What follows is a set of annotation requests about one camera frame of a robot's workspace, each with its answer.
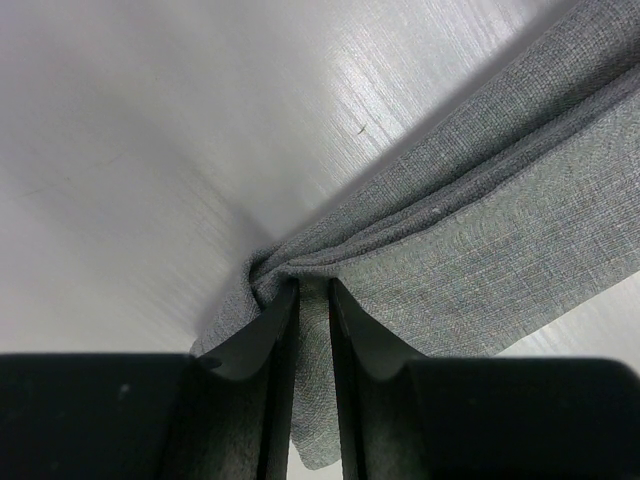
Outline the grey cloth napkin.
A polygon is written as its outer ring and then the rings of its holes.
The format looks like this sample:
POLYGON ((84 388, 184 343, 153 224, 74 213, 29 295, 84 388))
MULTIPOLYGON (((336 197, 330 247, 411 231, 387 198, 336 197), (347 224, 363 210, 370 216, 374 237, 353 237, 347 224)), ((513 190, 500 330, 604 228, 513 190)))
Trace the grey cloth napkin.
POLYGON ((291 437, 340 457, 327 282, 420 352, 489 356, 639 269, 639 5, 580 1, 316 224, 242 265, 202 355, 300 282, 291 437))

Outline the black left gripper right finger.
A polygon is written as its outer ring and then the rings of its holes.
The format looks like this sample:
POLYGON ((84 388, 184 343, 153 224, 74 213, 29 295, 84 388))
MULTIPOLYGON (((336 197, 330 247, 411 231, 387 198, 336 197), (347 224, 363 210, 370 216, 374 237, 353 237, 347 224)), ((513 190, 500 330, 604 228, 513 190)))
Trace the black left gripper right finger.
POLYGON ((345 479, 427 479, 414 379, 425 356, 369 315, 338 279, 329 323, 345 479))

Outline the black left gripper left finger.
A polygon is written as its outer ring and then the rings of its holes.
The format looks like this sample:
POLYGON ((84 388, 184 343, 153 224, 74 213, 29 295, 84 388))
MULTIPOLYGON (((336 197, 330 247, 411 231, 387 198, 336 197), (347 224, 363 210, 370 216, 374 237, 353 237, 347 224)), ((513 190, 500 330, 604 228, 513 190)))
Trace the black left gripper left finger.
POLYGON ((159 467, 162 479, 287 475, 299 339, 299 286, 190 361, 159 467))

